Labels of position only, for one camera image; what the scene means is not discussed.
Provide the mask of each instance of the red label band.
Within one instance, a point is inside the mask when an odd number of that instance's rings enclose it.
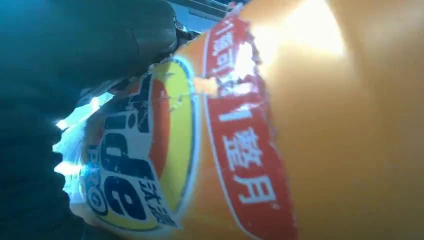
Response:
[[[250,237],[295,240],[287,176],[273,145],[252,43],[248,24],[236,14],[209,32],[204,77],[216,77],[219,88],[217,97],[204,100],[215,164],[234,218]]]

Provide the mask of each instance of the white chinese characters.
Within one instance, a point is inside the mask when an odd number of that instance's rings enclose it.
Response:
[[[258,136],[252,127],[247,130],[236,132],[234,137],[222,137],[225,152],[231,171],[237,166],[248,169],[250,164],[262,166],[262,151],[258,147]]]
[[[237,168],[262,167],[263,152],[258,146],[258,136],[252,127],[236,132],[233,137],[223,136],[222,140],[228,166],[232,172],[235,172]],[[234,175],[233,179],[247,188],[248,195],[238,195],[238,199],[243,204],[267,203],[277,200],[268,175],[250,178]]]
[[[245,185],[249,192],[249,196],[241,194],[238,196],[243,204],[266,203],[277,199],[273,186],[271,185],[271,180],[267,175],[254,178],[240,178],[234,176],[234,180],[239,184]]]
[[[216,68],[212,69],[214,74],[234,67],[234,36],[231,31],[233,27],[234,25],[228,22],[223,29],[215,33],[218,38],[213,41],[212,55],[216,57]]]

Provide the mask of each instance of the dark clothing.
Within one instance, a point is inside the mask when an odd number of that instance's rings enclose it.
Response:
[[[175,41],[162,0],[0,1],[0,239],[107,240],[54,172],[57,120],[81,91],[143,72]]]

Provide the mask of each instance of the printed logo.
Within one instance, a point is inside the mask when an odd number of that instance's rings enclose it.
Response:
[[[188,64],[172,59],[87,120],[83,189],[102,221],[130,231],[181,227],[200,135],[192,82]]]

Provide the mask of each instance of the dark sleeve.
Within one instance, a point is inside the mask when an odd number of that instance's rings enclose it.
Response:
[[[169,5],[158,8],[163,1],[120,2],[0,1],[1,240],[114,239],[71,213],[52,145],[61,137],[55,121],[72,112],[82,89],[135,74],[156,54],[142,57],[142,40],[163,48],[144,34],[175,31]]]

